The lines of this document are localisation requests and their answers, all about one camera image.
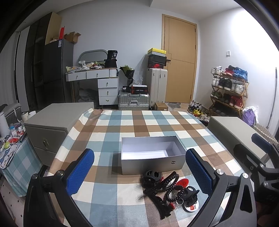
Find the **white China flag badge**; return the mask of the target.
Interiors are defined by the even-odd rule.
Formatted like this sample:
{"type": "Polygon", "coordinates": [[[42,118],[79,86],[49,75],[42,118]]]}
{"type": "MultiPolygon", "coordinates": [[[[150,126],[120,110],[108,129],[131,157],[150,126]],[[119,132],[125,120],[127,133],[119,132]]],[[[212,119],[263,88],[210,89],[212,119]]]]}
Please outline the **white China flag badge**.
{"type": "Polygon", "coordinates": [[[195,211],[197,211],[199,209],[199,202],[196,201],[191,206],[189,204],[187,204],[186,202],[184,202],[182,207],[183,207],[183,210],[186,211],[186,212],[195,212],[195,211]]]}

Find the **red I China badge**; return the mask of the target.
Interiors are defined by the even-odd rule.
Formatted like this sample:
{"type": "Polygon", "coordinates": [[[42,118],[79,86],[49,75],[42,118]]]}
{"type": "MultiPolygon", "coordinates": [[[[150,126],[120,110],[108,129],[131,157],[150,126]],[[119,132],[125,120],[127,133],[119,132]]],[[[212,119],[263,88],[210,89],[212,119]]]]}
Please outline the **red I China badge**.
{"type": "Polygon", "coordinates": [[[189,185],[189,180],[187,178],[180,179],[177,183],[176,186],[186,188],[189,185]]]}

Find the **grey nightstand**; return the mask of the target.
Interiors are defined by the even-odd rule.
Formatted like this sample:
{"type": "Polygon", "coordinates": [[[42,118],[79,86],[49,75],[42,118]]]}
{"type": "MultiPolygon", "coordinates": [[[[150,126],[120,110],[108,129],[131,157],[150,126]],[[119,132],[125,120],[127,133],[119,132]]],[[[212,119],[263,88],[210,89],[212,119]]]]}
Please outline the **grey nightstand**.
{"type": "Polygon", "coordinates": [[[232,155],[235,145],[241,143],[264,163],[269,161],[268,154],[252,142],[252,135],[257,132],[240,118],[213,116],[209,120],[208,129],[232,155]]]}
{"type": "Polygon", "coordinates": [[[70,129],[90,108],[93,102],[53,103],[26,121],[27,135],[44,165],[51,166],[70,129]]]}

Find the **plaid checkered bedspread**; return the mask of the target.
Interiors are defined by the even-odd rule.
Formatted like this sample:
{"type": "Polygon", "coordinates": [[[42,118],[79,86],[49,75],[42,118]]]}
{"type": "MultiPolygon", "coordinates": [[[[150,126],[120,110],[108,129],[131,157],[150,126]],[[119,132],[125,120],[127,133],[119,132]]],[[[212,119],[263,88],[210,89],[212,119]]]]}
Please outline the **plaid checkered bedspread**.
{"type": "Polygon", "coordinates": [[[148,170],[199,186],[185,163],[193,148],[214,169],[240,176],[241,166],[214,134],[193,115],[170,111],[113,111],[89,109],[77,120],[60,146],[49,175],[66,169],[85,149],[94,152],[92,164],[72,198],[93,226],[187,226],[197,214],[178,206],[161,219],[144,195],[140,177],[148,170]]]}

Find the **wooden shoe rack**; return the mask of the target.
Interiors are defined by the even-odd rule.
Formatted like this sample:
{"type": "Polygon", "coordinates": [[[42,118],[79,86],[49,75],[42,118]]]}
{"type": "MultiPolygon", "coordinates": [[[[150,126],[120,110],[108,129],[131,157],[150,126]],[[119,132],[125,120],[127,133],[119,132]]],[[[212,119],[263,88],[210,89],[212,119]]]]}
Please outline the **wooden shoe rack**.
{"type": "Polygon", "coordinates": [[[209,110],[213,116],[242,117],[248,99],[249,82],[225,73],[212,73],[212,105],[209,110]]]}

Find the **left grey nightstand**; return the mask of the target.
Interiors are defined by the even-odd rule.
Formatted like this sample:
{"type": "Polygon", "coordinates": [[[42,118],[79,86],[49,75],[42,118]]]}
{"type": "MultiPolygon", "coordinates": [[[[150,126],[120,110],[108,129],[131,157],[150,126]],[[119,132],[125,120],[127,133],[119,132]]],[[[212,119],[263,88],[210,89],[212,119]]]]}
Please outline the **left grey nightstand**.
{"type": "Polygon", "coordinates": [[[44,165],[51,166],[70,129],[90,108],[93,102],[53,103],[26,121],[27,135],[44,165]]]}

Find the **round black hair claw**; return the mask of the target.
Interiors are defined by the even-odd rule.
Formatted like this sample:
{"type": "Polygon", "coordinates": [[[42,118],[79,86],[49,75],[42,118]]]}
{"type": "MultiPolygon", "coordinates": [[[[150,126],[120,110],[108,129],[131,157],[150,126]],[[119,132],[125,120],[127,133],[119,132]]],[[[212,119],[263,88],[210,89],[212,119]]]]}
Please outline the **round black hair claw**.
{"type": "Polygon", "coordinates": [[[157,171],[148,170],[140,179],[141,185],[145,189],[153,188],[162,181],[162,174],[157,171]]]}

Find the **grey open cardboard box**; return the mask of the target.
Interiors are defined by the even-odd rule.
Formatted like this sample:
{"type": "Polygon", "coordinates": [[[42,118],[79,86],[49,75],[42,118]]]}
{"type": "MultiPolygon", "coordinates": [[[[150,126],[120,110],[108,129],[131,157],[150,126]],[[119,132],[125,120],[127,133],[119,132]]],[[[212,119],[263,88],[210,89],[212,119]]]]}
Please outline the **grey open cardboard box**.
{"type": "Polygon", "coordinates": [[[123,137],[123,175],[144,174],[148,170],[167,172],[181,169],[186,149],[176,136],[123,137]]]}

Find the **black refrigerator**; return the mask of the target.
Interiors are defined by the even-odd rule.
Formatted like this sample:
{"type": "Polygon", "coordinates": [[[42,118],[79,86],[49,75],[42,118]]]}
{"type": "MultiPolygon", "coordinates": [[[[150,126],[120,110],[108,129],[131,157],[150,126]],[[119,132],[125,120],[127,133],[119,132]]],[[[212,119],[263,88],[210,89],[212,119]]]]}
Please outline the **black refrigerator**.
{"type": "Polygon", "coordinates": [[[71,85],[66,81],[66,67],[72,66],[74,44],[60,39],[44,46],[43,61],[34,65],[37,106],[72,101],[71,85]]]}

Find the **white upright suitcase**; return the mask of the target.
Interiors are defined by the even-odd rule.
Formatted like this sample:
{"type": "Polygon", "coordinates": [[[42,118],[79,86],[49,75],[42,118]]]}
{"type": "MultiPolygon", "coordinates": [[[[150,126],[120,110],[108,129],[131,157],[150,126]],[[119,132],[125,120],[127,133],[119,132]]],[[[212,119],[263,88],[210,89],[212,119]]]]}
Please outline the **white upright suitcase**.
{"type": "Polygon", "coordinates": [[[148,68],[144,77],[144,85],[149,89],[149,105],[154,107],[155,103],[164,103],[167,91],[166,69],[148,68]]]}

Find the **wooden door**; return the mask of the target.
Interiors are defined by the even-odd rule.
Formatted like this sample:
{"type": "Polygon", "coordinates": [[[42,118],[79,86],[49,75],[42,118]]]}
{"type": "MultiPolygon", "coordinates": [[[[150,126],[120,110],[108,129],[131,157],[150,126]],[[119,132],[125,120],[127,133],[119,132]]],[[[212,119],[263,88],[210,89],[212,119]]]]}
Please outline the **wooden door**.
{"type": "Polygon", "coordinates": [[[197,69],[197,25],[163,14],[161,48],[166,51],[168,71],[166,102],[192,100],[197,69]]]}

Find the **black red shoe box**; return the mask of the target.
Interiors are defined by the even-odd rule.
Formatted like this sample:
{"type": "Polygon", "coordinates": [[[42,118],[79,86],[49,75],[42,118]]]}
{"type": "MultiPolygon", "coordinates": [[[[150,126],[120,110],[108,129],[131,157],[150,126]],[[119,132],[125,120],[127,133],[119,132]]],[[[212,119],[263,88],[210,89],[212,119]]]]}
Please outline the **black red shoe box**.
{"type": "Polygon", "coordinates": [[[167,58],[151,54],[148,58],[148,68],[163,69],[167,65],[167,58]]]}

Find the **white dresser desk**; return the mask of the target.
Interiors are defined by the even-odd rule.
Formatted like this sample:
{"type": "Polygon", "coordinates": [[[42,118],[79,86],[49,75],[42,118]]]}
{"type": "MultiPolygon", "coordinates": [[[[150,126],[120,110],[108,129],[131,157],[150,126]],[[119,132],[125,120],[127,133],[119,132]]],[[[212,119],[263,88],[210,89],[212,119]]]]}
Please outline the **white dresser desk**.
{"type": "Polygon", "coordinates": [[[67,82],[82,82],[83,88],[98,91],[98,101],[101,106],[117,105],[119,93],[119,77],[117,68],[92,69],[89,71],[66,74],[67,82]]]}

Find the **black red flat box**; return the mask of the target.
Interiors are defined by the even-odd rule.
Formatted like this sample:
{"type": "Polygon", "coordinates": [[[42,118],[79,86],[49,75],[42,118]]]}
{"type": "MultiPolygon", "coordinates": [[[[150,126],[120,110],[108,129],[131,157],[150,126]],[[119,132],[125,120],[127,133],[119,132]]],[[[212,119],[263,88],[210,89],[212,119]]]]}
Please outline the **black red flat box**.
{"type": "Polygon", "coordinates": [[[137,94],[147,94],[149,92],[149,88],[147,85],[132,85],[130,87],[130,93],[137,94]]]}

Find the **yellow shoe box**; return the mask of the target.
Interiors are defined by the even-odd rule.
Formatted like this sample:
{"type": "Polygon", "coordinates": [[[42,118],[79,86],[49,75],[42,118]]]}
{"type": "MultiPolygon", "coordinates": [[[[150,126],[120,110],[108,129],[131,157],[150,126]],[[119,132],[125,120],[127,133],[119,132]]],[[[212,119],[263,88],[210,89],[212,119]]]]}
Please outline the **yellow shoe box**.
{"type": "Polygon", "coordinates": [[[157,49],[157,48],[151,48],[151,49],[148,50],[147,55],[155,54],[155,55],[165,56],[166,52],[167,51],[165,51],[165,50],[161,50],[161,49],[157,49]]]}

